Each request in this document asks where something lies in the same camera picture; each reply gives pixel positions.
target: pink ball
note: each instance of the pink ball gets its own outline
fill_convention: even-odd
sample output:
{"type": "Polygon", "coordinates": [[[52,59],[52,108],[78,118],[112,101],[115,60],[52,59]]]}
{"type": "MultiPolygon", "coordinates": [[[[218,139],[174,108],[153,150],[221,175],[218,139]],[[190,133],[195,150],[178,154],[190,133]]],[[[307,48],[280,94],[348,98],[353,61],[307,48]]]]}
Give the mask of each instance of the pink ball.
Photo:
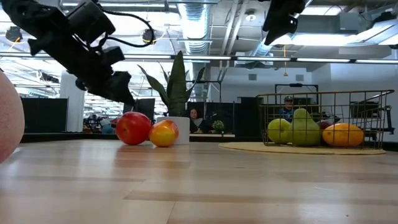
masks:
{"type": "Polygon", "coordinates": [[[24,108],[14,85],[0,72],[0,162],[18,146],[25,130],[24,108]]]}

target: man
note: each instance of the man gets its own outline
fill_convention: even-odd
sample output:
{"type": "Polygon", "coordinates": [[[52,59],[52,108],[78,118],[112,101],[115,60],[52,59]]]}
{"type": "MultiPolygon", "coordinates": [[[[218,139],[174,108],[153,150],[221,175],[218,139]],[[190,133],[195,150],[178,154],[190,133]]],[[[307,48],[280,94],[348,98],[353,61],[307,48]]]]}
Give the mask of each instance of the man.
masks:
{"type": "Polygon", "coordinates": [[[291,96],[285,97],[285,106],[279,111],[280,117],[292,122],[293,118],[293,98],[291,96]]]}

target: wire fruit basket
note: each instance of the wire fruit basket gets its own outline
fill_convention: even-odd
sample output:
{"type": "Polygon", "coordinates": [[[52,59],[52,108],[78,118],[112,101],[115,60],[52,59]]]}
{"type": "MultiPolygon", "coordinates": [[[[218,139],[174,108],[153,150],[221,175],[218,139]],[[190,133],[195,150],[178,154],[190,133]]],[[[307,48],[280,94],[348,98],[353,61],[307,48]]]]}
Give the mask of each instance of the wire fruit basket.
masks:
{"type": "Polygon", "coordinates": [[[264,145],[382,149],[384,133],[394,134],[387,104],[393,92],[257,95],[264,145]]]}

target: woman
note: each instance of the woman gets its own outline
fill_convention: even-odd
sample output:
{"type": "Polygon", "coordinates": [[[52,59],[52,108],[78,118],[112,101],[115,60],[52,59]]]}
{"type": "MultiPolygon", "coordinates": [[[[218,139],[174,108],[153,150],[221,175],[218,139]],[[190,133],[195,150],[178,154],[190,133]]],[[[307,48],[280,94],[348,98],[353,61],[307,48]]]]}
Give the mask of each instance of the woman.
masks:
{"type": "Polygon", "coordinates": [[[190,133],[202,134],[207,133],[211,128],[206,124],[201,114],[196,110],[190,110],[190,133]]]}

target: cap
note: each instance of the cap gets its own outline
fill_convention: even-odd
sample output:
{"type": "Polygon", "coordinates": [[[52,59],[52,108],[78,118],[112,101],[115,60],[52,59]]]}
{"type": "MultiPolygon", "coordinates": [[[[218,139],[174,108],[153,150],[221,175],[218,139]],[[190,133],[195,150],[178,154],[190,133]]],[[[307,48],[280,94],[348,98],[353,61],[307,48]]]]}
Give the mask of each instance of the cap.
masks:
{"type": "Polygon", "coordinates": [[[291,97],[291,96],[286,96],[286,97],[285,97],[285,102],[286,102],[286,101],[293,101],[293,97],[291,97]]]}

